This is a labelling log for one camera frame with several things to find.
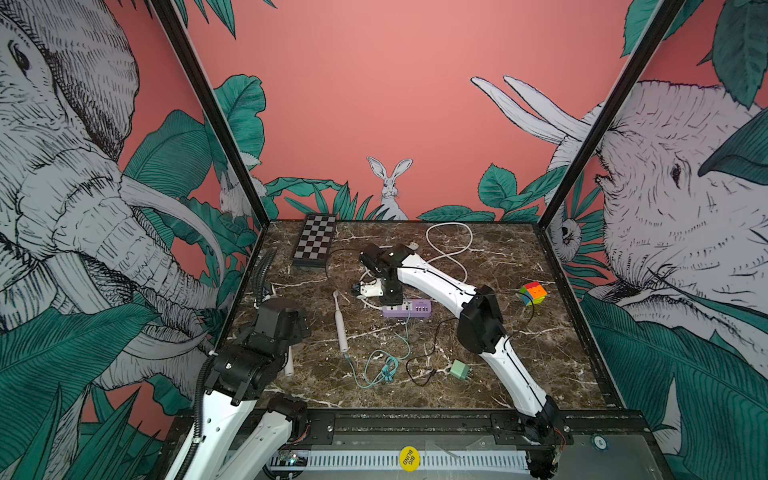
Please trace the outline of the pale pink electric toothbrush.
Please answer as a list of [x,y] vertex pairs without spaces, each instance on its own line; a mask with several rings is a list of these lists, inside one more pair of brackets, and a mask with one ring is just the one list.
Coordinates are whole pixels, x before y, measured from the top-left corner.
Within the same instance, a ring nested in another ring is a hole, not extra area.
[[348,346],[346,329],[344,324],[344,317],[340,309],[339,296],[340,296],[340,292],[338,290],[335,290],[333,292],[333,299],[334,299],[334,306],[335,306],[334,319],[335,319],[336,332],[337,332],[340,351],[342,354],[347,354],[349,351],[349,346]]

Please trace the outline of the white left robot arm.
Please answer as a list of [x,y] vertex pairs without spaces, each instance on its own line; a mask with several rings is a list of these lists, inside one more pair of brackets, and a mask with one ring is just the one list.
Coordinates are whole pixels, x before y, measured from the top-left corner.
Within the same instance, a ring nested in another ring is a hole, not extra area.
[[167,479],[254,479],[278,450],[309,433],[307,404],[281,394],[235,453],[229,453],[261,394],[284,369],[290,348],[311,335],[305,309],[279,297],[259,307],[252,327],[242,343],[226,345],[204,362],[193,424]]

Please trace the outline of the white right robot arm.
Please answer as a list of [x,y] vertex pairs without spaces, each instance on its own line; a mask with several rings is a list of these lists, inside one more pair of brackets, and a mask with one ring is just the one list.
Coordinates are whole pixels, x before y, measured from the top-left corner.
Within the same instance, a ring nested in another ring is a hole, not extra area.
[[382,281],[383,305],[401,302],[403,287],[407,285],[428,295],[458,319],[459,343],[479,355],[501,381],[518,412],[523,435],[530,443],[556,446],[567,443],[560,409],[515,353],[491,287],[461,282],[403,244],[389,249],[367,244],[360,250],[359,260]]

